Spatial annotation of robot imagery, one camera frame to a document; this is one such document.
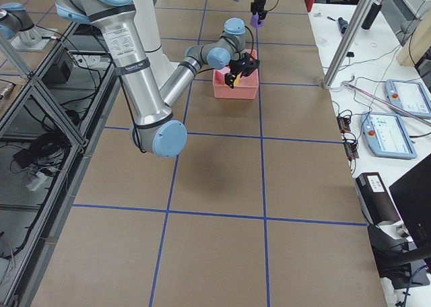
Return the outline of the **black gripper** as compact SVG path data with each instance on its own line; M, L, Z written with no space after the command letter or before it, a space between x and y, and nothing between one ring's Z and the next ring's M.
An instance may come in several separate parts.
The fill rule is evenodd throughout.
M248 77L248 60L237 60L229 62L230 72L224 75L225 84L234 89L234 84L238 76Z
M267 15L267 11L265 10L265 4L267 0L253 0L251 3L251 13L252 15L256 15L259 13L259 19L264 20Z

